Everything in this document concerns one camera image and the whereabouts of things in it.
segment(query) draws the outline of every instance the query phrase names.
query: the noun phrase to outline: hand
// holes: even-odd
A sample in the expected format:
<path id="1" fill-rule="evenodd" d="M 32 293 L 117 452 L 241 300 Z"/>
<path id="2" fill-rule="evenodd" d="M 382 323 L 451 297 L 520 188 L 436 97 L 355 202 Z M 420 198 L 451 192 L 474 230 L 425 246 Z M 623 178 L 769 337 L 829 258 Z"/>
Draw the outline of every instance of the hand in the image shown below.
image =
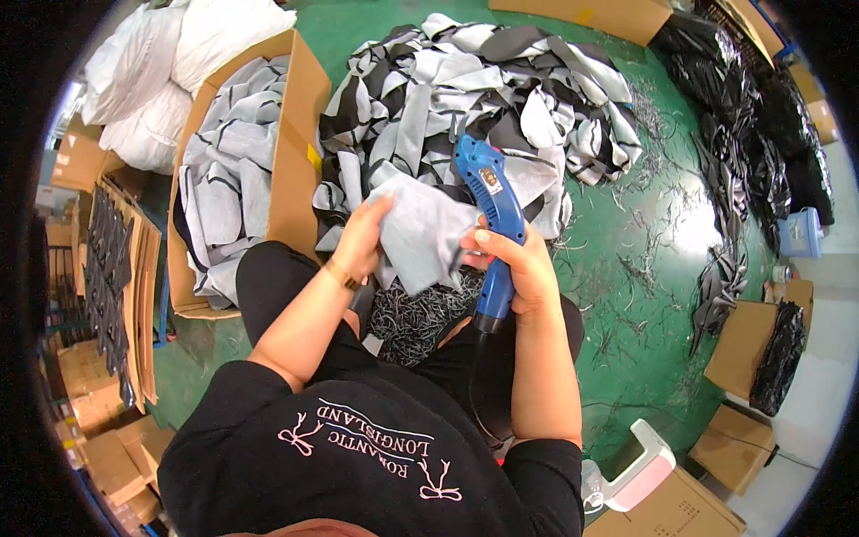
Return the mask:
<path id="1" fill-rule="evenodd" d="M 371 205 L 364 200 L 346 222 L 340 243 L 331 259 L 357 282 L 362 282 L 379 265 L 379 222 L 393 207 L 393 192 Z"/>
<path id="2" fill-rule="evenodd" d="M 463 262 L 486 270 L 492 259 L 498 257 L 510 265 L 510 276 L 516 289 L 510 308 L 518 315 L 560 308 L 561 298 L 549 251 L 531 224 L 525 222 L 525 245 L 519 246 L 486 229 L 486 217 L 480 217 L 479 221 L 480 227 L 470 229 L 460 240 L 460 246 L 486 255 L 467 253 L 462 258 Z"/>

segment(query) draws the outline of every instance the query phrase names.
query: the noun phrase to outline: gold bracelet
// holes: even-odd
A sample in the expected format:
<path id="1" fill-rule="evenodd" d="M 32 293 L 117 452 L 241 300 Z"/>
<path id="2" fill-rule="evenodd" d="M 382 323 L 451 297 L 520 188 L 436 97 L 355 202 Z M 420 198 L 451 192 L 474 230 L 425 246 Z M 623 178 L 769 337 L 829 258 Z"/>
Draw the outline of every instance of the gold bracelet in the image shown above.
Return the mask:
<path id="1" fill-rule="evenodd" d="M 343 270 L 333 259 L 329 259 L 325 263 L 325 269 L 346 289 L 354 291 L 361 287 L 361 283 L 356 281 L 347 271 Z"/>

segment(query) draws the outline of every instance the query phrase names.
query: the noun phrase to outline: black pants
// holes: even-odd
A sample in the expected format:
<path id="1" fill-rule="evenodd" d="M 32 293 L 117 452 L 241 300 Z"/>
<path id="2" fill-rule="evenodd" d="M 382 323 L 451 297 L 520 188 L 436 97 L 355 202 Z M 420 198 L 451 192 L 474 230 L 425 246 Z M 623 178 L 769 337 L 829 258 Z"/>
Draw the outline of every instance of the black pants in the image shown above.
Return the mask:
<path id="1" fill-rule="evenodd" d="M 235 284 L 251 345 L 257 344 L 265 330 L 319 269 L 311 259 L 281 242 L 263 242 L 247 251 L 239 264 Z M 575 361 L 584 338 L 582 315 L 564 296 L 561 296 L 561 308 L 570 354 Z M 476 412 L 482 424 L 479 428 L 485 427 L 490 435 L 481 432 L 487 443 L 495 447 L 495 438 L 511 434 L 515 315 L 509 315 L 502 329 L 486 339 L 483 351 L 476 357 L 478 337 L 478 330 L 468 324 L 411 371 L 450 394 L 475 424 Z M 377 367 L 376 358 L 364 349 L 349 325 L 341 320 L 310 383 L 333 378 L 338 371 Z"/>

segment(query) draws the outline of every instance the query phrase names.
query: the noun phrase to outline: woman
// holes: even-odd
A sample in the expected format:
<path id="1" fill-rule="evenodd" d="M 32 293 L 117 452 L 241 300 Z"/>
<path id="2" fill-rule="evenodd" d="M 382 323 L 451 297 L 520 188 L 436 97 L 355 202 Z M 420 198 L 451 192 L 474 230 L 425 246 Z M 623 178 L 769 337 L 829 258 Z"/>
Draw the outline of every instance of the woman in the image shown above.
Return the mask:
<path id="1" fill-rule="evenodd" d="M 530 227 L 524 246 L 483 228 L 462 239 L 481 252 L 466 263 L 497 256 L 516 289 L 478 363 L 468 319 L 411 370 L 379 363 L 348 307 L 393 203 L 355 211 L 322 269 L 273 241 L 243 258 L 253 352 L 215 373 L 158 470 L 182 534 L 582 534 L 582 319 L 544 242 Z M 487 442 L 511 431 L 500 467 Z"/>

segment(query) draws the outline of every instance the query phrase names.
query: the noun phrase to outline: green floor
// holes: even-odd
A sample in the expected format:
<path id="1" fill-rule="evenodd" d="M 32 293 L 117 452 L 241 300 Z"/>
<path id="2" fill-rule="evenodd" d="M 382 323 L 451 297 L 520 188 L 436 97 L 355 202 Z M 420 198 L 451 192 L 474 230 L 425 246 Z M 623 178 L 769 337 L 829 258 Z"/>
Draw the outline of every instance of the green floor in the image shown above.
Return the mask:
<path id="1" fill-rule="evenodd" d="M 646 137 L 643 143 L 650 152 L 664 151 L 665 160 L 674 164 L 651 181 L 639 177 L 640 166 L 617 185 L 580 187 L 571 181 L 576 220 L 565 237 L 569 247 L 584 247 L 559 252 L 555 267 L 561 291 L 585 310 L 586 340 L 576 370 L 586 454 L 611 476 L 638 418 L 647 419 L 675 453 L 685 454 L 722 399 L 721 390 L 703 378 L 715 340 L 705 337 L 698 353 L 689 357 L 698 276 L 708 262 L 708 247 L 720 243 L 702 183 L 684 170 L 698 169 L 690 138 L 697 128 L 692 110 L 648 49 L 574 24 L 491 12 L 485 0 L 421 4 L 293 2 L 298 30 L 334 87 L 346 73 L 347 56 L 365 40 L 380 40 L 396 25 L 420 25 L 426 15 L 440 11 L 461 22 L 536 24 L 569 41 L 599 41 L 632 84 L 655 88 L 649 96 L 672 136 L 664 144 Z M 771 266 L 762 245 L 750 220 L 746 297 L 752 299 L 759 299 Z M 178 428 L 218 366 L 244 359 L 251 349 L 241 319 L 175 317 L 175 324 L 177 340 L 155 352 L 159 399 L 149 409 L 159 424 Z"/>

